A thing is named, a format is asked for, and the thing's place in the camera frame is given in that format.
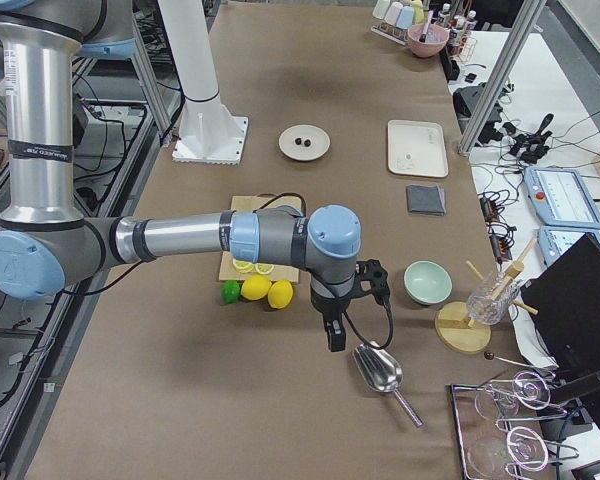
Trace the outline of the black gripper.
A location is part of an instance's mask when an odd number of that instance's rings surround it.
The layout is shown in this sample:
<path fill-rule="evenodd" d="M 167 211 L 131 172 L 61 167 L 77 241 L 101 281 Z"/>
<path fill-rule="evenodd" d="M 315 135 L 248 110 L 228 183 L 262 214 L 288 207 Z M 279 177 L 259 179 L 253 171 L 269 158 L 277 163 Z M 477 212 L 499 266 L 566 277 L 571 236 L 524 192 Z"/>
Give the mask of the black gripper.
<path fill-rule="evenodd" d="M 340 280 L 328 280 L 325 271 L 309 270 L 311 274 L 311 303 L 322 315 L 330 352 L 346 348 L 343 316 L 354 299 L 372 295 L 375 302 L 389 308 L 388 272 L 379 260 L 359 260 Z"/>

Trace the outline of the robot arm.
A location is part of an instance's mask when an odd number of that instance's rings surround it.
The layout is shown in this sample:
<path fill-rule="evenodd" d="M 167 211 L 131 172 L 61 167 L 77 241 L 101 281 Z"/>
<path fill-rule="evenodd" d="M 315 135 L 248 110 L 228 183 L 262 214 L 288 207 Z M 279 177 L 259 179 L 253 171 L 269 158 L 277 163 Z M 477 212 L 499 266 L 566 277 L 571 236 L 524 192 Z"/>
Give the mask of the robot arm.
<path fill-rule="evenodd" d="M 0 1 L 10 204 L 0 216 L 0 290 L 35 300 L 111 267 L 227 251 L 310 273 L 328 347 L 345 348 L 347 309 L 372 295 L 390 303 L 386 271 L 361 261 L 361 225 L 348 208 L 310 216 L 281 206 L 168 220 L 88 218 L 73 200 L 72 60 L 124 59 L 136 50 L 128 1 Z"/>

